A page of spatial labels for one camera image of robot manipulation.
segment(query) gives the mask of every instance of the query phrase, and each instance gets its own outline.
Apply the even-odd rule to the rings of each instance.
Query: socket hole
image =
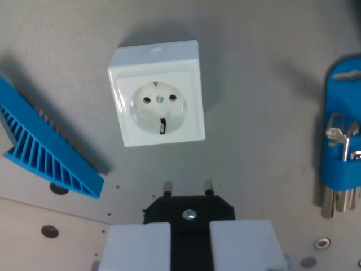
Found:
[[[300,266],[303,268],[312,268],[316,264],[317,264],[317,260],[314,257],[305,257],[300,262]]]
[[[41,233],[48,238],[55,238],[59,235],[59,231],[56,227],[46,225],[41,228]]]
[[[151,99],[149,97],[144,97],[143,102],[146,103],[146,104],[150,103]]]
[[[177,100],[177,96],[172,94],[171,96],[169,96],[169,99],[170,99],[171,102],[174,102],[175,100]]]

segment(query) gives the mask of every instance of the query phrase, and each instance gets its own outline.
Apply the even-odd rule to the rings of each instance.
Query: metal bolt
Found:
[[[163,196],[171,196],[172,194],[172,184],[171,181],[164,182],[163,185]]]
[[[159,103],[162,103],[162,102],[164,101],[163,96],[160,96],[160,95],[157,96],[157,97],[156,97],[156,101],[159,102]]]
[[[206,196],[213,196],[214,195],[212,181],[208,180],[208,181],[205,182],[204,193],[205,193]]]
[[[315,241],[315,243],[314,243],[314,247],[317,250],[325,250],[330,245],[331,245],[331,240],[329,238],[326,238],[326,237],[321,237],[321,238],[317,239]]]
[[[193,220],[197,217],[197,212],[194,210],[185,210],[182,216],[186,220]]]

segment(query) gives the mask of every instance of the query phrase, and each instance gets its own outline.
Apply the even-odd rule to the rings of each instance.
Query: white panel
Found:
[[[1,270],[97,270],[109,225],[5,199],[0,217]],[[45,225],[59,236],[45,237]]]
[[[210,223],[215,271],[288,270],[270,221]]]
[[[170,224],[111,226],[99,271],[170,271]]]

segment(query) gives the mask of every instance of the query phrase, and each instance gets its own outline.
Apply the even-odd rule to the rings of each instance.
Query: plug screw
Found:
[[[159,102],[159,103],[162,103],[164,101],[163,96],[157,96],[156,101]]]

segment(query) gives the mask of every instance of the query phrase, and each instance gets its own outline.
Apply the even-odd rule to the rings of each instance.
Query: blue plastic part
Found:
[[[361,79],[335,81],[334,75],[361,71],[361,58],[350,58],[339,62],[327,77],[325,97],[325,127],[330,114],[340,112],[346,121],[357,119],[361,123]],[[361,162],[342,161],[342,144],[329,147],[324,135],[321,163],[321,181],[334,190],[348,190],[361,186]],[[361,135],[350,139],[349,154],[361,150]]]
[[[6,158],[56,185],[100,197],[103,178],[1,77],[0,109],[17,140]]]

